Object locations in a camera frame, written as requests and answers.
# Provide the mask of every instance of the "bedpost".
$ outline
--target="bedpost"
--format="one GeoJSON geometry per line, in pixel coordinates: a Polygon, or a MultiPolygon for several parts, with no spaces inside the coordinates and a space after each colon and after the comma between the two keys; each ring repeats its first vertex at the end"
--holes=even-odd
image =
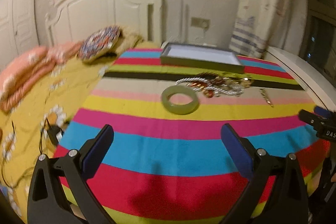
{"type": "Polygon", "coordinates": [[[53,40],[51,38],[50,23],[49,23],[49,21],[50,21],[50,14],[47,13],[45,15],[45,26],[46,26],[46,30],[47,30],[48,44],[49,44],[50,47],[52,47],[52,46],[54,46],[54,42],[53,42],[53,40]]]}
{"type": "Polygon", "coordinates": [[[153,0],[153,42],[162,45],[162,4],[163,0],[153,0]]]}

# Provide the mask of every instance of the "jade bangle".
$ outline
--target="jade bangle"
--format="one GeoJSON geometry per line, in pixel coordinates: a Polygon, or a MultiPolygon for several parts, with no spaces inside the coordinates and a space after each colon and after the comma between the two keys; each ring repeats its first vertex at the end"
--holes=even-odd
{"type": "Polygon", "coordinates": [[[181,85],[173,85],[173,86],[166,88],[162,92],[161,101],[165,109],[177,115],[190,114],[194,112],[200,104],[196,93],[192,89],[187,88],[185,86],[181,86],[181,85]],[[175,105],[172,102],[170,102],[170,98],[175,94],[187,95],[191,97],[193,101],[186,105],[175,105]]]}

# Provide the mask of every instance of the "black stripe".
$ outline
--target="black stripe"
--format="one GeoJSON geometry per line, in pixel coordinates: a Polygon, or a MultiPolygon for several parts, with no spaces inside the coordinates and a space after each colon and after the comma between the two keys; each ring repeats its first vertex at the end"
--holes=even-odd
{"type": "MultiPolygon", "coordinates": [[[[130,78],[130,79],[145,79],[145,80],[163,80],[177,81],[182,78],[194,77],[195,75],[188,74],[169,74],[169,73],[142,73],[142,72],[107,72],[104,77],[111,78],[130,78]]],[[[278,83],[264,80],[254,80],[252,86],[281,88],[284,90],[304,90],[300,85],[278,83]]]]}

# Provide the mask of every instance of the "blue gripper pad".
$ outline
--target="blue gripper pad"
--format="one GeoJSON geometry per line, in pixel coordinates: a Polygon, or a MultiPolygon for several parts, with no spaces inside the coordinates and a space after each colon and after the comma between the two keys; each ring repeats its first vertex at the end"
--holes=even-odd
{"type": "Polygon", "coordinates": [[[82,160],[82,177],[85,180],[91,179],[96,174],[100,164],[102,163],[107,151],[109,150],[114,139],[114,131],[112,126],[105,125],[98,133],[96,138],[87,140],[81,150],[91,147],[86,151],[86,155],[82,160]]]}
{"type": "Polygon", "coordinates": [[[241,139],[243,138],[240,138],[229,124],[225,124],[221,130],[221,139],[239,174],[251,180],[253,177],[253,159],[242,143],[241,139]]]}
{"type": "Polygon", "coordinates": [[[319,106],[316,106],[314,108],[314,113],[321,116],[321,117],[324,117],[324,118],[327,118],[327,119],[330,119],[332,117],[332,112],[330,112],[329,110],[326,110],[322,107],[319,107],[319,106]]]}

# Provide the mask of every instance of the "electrical socket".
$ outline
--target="electrical socket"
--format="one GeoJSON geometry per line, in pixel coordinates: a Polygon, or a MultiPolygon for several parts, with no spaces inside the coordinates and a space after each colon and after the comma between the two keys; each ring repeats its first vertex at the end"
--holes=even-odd
{"type": "Polygon", "coordinates": [[[199,18],[199,17],[192,17],[191,18],[191,26],[196,28],[201,28],[203,30],[208,30],[210,27],[210,20],[199,18]]]}

